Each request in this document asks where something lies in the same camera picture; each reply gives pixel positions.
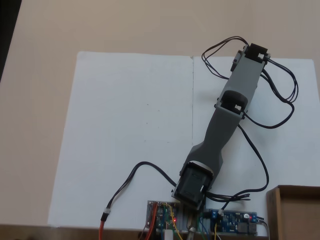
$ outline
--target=circuit board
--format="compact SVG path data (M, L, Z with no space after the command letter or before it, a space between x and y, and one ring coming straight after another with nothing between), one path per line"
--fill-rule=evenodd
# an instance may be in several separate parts
M217 233L257 234L257 213L210 209L210 230Z
M150 226L153 218L153 206L157 203L158 208L155 215L156 230L174 230L174 223L180 232L188 231L188 223L190 216L194 216L194 211L188 206L179 202L161 202L148 201L146 210L145 224ZM219 212L218 209L206 209L204 212L197 213L196 219L201 220L204 228L209 232L233 235L256 235L257 234L257 213L228 211Z
M157 229L171 229L174 230L173 221L179 231L188 231L187 221L188 221L188 212L183 204L178 202L161 202L161 201L148 201L146 209L146 226L150 226L153 216L153 205L154 203L158 204L155 217L155 227ZM171 209L168 205L171 206L173 211L173 220L171 217Z

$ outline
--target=table surface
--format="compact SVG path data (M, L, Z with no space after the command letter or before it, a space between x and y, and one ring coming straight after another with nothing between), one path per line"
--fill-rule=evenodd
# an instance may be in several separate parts
M319 74L319 9L317 0L22 1L0 83L0 223L47 224L79 51L199 56L240 35L275 58L313 59Z

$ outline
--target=paper sheet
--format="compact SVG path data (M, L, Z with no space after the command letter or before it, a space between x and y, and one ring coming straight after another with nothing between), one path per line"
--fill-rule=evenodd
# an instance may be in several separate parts
M213 57L212 65L229 76L232 57ZM277 129L241 121L277 185L319 186L320 103L314 64L307 59L275 59L293 71L299 96L292 118ZM266 66L278 91L289 96L291 77ZM200 57L81 52L77 58L48 223L98 227L110 198L134 165L150 161L174 181L191 149L203 141L226 81L213 76ZM248 115L265 125L290 112L260 79ZM237 129L222 150L224 163L211 191L233 195L266 183L262 165ZM112 205L106 228L142 229L147 200L174 201L172 186L155 170L141 167ZM228 209L267 218L266 192ZM207 200L207 208L222 203ZM263 227L259 235L266 235Z
M141 161L177 182L192 146L192 91L189 56L80 52L48 223L96 227ZM105 227L143 228L147 200L172 201L172 188L140 167Z

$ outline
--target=red wire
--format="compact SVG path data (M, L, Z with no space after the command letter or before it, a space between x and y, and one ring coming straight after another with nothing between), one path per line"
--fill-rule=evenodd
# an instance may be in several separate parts
M99 240L102 240L102 238L103 238L104 225L105 225L105 222L101 221L100 228L99 228Z
M152 233L152 230L153 230L153 228L154 228L155 220L156 220L157 207L158 207L158 203L155 203L154 206L153 206L152 223L151 223L151 225L150 225L149 232L148 232L148 234L146 235L145 240L149 240L149 238L150 238L150 236L151 236L151 233Z

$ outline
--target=black wire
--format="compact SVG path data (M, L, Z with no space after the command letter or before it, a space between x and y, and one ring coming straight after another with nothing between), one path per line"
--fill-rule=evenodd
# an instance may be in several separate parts
M281 121L281 122L279 122L278 124L273 125L273 126L267 126L267 125L263 125L263 124L261 124L261 123L258 123L258 122L256 122L256 121L254 121L251 117L249 117L248 114L245 113L245 112L243 112L243 115L246 116L251 122L253 122L254 124L256 124L256 125L258 125L258 126L260 126L260 127L262 127L262 128L265 128L265 129L276 129L276 128L282 126L283 124L285 124L285 123L291 118L292 114L294 114L295 106L292 104L292 102L290 102L289 100L283 98L283 97L280 95L280 93L278 92L278 90L277 90L274 82L272 81L270 75L268 74L268 72L267 72L265 69L262 70L262 73L263 73L264 75L261 74L260 76L263 77L263 78L269 83L269 85L270 85L273 93L275 94L275 96L276 96L281 102L283 102L283 103L285 103L285 104L288 104L288 105L291 107L291 112L290 112L290 114L289 114L283 121Z
M246 134L245 130L240 126L240 124L238 125L238 128L240 128L241 132L243 133L245 139L247 140L247 142L249 143L249 145L251 146L251 148L253 149L253 151L255 152L255 154L257 155L257 157L259 158L259 160L261 161L261 164L263 166L264 172L265 172L265 177L266 177L266 184L261 187L261 188L257 188L257 189L247 189L247 190L243 190L238 192L237 194L233 195L233 197L231 197L231 200L234 199L235 197L241 195L241 194L245 194L245 193L257 193L257 192L262 192L263 190L265 190L269 184L269 173L267 170L267 167L265 165L264 160L262 159L258 149L256 148L256 146L253 144L253 142L250 140L250 138L248 137L248 135ZM231 202L231 200L227 201L224 206L221 208L222 210L224 210L226 208L226 206L228 205L229 202Z
M213 54L215 54L216 52L218 52L224 45L226 45L228 42L230 42L230 41L232 41L232 40L239 40L239 41L242 41L243 43L245 43L246 45L248 45L248 42L247 42L244 38L242 38L242 37L240 37L240 36L231 36L231 37L228 37L227 39L219 42L218 44L216 44L216 45L214 45L214 46L212 46L212 47L209 47L209 48L208 48L206 51L204 51L204 53L201 55L202 61L204 62L205 66L209 69L209 71L210 71L213 75L215 75L215 76L217 76L217 77L219 77L219 78L221 78L221 79L226 79L226 80L228 80L229 78L226 77L226 76L221 75L221 74L210 64L210 62L208 61L208 58L211 57L211 56L212 56ZM207 52L211 51L212 49L214 49L214 48L216 48L216 47L218 47L218 46L220 46L220 47L219 47L215 52L211 53L209 56L206 57L206 53L207 53Z
M293 84L294 84L293 91L292 91L291 95L286 99L289 100L291 103L293 103L294 101L296 101L296 99L298 97L298 94L299 94L299 85L298 85L296 76L287 67L275 62L274 60L269 59L268 62L270 62L273 65L277 66L278 68L284 70L285 72L287 72L292 77Z
M122 184L122 186L115 192L115 194L113 195L113 197L111 198L111 200L109 201L108 205L107 205L107 209L109 209L111 207L111 204L113 202L113 200L115 199L115 197L121 192L121 190L128 184L130 183L130 181L133 179L136 171L138 170L139 167L141 167L142 165L148 165L153 167L155 170L157 170L162 176L164 176L165 179L167 179L167 181L172 184L174 187L176 186L176 183L157 165L148 162L148 161L141 161L139 162L137 165L134 166L134 168L132 169L130 175L128 176L128 178L125 180L125 182Z
M228 196L228 195L221 195L221 194L214 194L212 192L207 191L206 192L206 197L212 201L218 202L218 203L226 203L226 202L235 202L235 201L250 201L250 199L248 199L248 197L250 196L250 194L244 194L244 195L240 195L237 196L235 198L232 198L233 196Z

